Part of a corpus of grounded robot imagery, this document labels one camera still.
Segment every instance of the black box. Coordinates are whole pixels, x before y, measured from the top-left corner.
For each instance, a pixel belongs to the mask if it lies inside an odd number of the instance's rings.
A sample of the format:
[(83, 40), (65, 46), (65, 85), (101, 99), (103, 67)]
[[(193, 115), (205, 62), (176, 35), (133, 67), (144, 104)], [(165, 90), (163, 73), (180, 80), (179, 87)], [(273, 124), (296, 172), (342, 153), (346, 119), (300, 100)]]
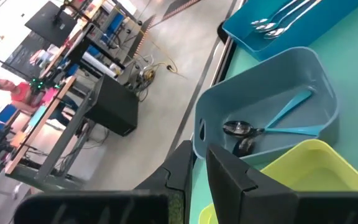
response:
[(126, 136), (137, 127), (139, 99), (135, 93), (104, 75), (95, 84), (93, 106), (85, 117)]
[(65, 12), (59, 15), (59, 10), (49, 1), (24, 25), (56, 47), (61, 47), (77, 21)]

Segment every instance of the blue spoon handle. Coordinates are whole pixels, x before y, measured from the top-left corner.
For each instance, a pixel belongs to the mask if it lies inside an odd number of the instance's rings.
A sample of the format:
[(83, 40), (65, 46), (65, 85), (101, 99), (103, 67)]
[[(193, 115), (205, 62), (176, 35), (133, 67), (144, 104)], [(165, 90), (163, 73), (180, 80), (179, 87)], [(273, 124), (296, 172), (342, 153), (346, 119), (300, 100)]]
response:
[(292, 98), (287, 105), (266, 125), (266, 128), (271, 127), (275, 124), (279, 119), (281, 119), (284, 115), (286, 115), (290, 110), (298, 106), (300, 103), (304, 102), (311, 96), (312, 92), (310, 90), (303, 90), (298, 93), (294, 98)]
[(265, 128), (265, 132), (270, 133), (292, 133), (292, 134), (305, 134), (310, 136), (318, 136), (323, 129), (323, 125), (300, 127), (300, 128)]

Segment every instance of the blue bin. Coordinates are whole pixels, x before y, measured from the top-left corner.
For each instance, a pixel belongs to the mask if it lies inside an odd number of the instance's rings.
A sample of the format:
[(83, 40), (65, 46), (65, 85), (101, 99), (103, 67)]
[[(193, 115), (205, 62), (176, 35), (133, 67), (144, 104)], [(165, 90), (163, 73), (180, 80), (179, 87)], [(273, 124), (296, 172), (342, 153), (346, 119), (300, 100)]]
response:
[[(280, 27), (285, 27), (315, 1), (310, 1), (293, 13), (291, 17), (286, 18)], [(261, 61), (291, 47), (309, 46), (358, 7), (358, 0), (322, 0), (276, 39), (266, 40), (263, 38), (264, 34), (254, 32), (254, 28), (250, 25), (251, 22), (270, 18), (277, 9), (280, 9), (287, 2), (289, 0), (248, 0), (241, 9), (224, 23), (223, 29), (234, 39), (238, 46)]]
[(300, 91), (312, 96), (289, 112), (274, 128), (323, 125), (318, 136), (270, 134), (258, 136), (250, 164), (271, 162), (306, 139), (337, 141), (337, 98), (314, 51), (306, 47), (288, 49), (241, 74), (206, 90), (195, 111), (193, 150), (204, 159), (207, 146), (217, 144), (232, 151), (238, 139), (223, 132), (227, 121), (247, 121), (256, 128), (269, 121)]

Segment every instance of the metal spoon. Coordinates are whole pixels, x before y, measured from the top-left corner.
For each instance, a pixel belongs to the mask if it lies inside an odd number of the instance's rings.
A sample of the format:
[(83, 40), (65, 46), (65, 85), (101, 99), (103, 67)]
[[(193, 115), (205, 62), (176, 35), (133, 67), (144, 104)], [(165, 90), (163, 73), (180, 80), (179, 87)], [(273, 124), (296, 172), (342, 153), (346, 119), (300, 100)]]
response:
[(254, 22), (251, 22), (251, 26), (258, 27), (262, 24), (265, 24), (267, 22), (270, 22), (274, 19), (275, 16), (277, 16), (280, 12), (284, 11), (286, 8), (290, 7), (292, 4), (294, 4), (297, 0), (292, 0), (285, 6), (283, 6), (281, 9), (279, 9), (273, 16), (271, 16), (269, 19), (260, 19)]
[(236, 143), (236, 145), (234, 146), (233, 149), (233, 155), (237, 156), (237, 157), (244, 157), (244, 156), (249, 156), (252, 154), (252, 151), (254, 150), (254, 139), (253, 138), (244, 138), (244, 139), (240, 139), (238, 140), (238, 142)]
[(287, 31), (290, 26), (297, 21), (300, 17), (302, 17), (303, 15), (305, 15), (311, 8), (315, 7), (315, 5), (317, 5), (319, 2), (321, 2), (321, 0), (316, 0), (313, 4), (311, 4), (307, 9), (305, 9), (301, 14), (299, 14), (299, 16), (297, 16), (291, 23), (289, 23), (289, 25), (287, 25), (286, 27), (283, 28), (278, 28), (275, 30), (272, 30), (268, 33), (266, 33), (264, 35), (265, 39), (274, 39), (279, 37), (280, 35), (282, 35), (285, 31)]
[(291, 11), (289, 11), (287, 14), (285, 14), (278, 22), (269, 22), (268, 24), (260, 25), (255, 28), (255, 32), (268, 32), (271, 30), (276, 29), (282, 21), (284, 21), (285, 18), (296, 12), (298, 9), (300, 9), (302, 6), (304, 6), (306, 3), (310, 2), (310, 0), (304, 0), (301, 4), (297, 5), (295, 8), (293, 8)]
[(323, 128), (323, 125), (299, 128), (254, 128), (245, 121), (228, 121), (223, 125), (223, 132), (237, 138), (256, 137), (262, 133), (291, 133), (317, 136)]

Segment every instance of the teal table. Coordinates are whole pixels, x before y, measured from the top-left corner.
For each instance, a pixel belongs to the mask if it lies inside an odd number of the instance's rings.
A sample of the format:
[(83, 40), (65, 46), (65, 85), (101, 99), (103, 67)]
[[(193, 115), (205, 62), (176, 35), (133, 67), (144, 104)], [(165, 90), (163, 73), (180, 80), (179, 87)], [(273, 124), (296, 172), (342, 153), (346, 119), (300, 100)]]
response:
[[(339, 141), (333, 145), (358, 170), (358, 8), (310, 45), (317, 52), (339, 98)], [(235, 44), (231, 55), (218, 68), (222, 79), (231, 78), (258, 62)], [(202, 209), (212, 203), (205, 161), (197, 159), (193, 169), (190, 224), (198, 223)]]

